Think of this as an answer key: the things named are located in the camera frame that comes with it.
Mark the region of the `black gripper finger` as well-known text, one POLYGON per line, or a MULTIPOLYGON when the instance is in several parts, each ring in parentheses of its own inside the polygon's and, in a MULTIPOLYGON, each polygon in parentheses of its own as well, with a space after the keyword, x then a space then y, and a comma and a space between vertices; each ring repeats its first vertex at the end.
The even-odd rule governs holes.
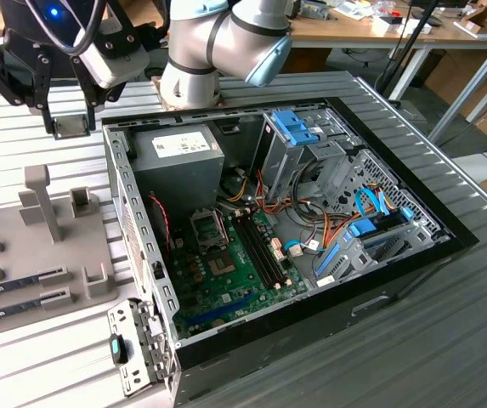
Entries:
POLYGON ((76 56, 71 58, 71 67, 86 100, 88 128, 93 131, 96 129, 95 112, 102 109, 106 102, 117 102, 127 83, 122 82, 114 87, 102 88, 95 83, 88 69, 76 56))
POLYGON ((12 106, 26 105, 34 115, 40 115, 48 134, 54 133, 54 119, 48 107, 52 58, 41 45, 31 45, 31 83, 25 84, 6 67, 3 54, 3 39, 0 37, 0 94, 12 106))

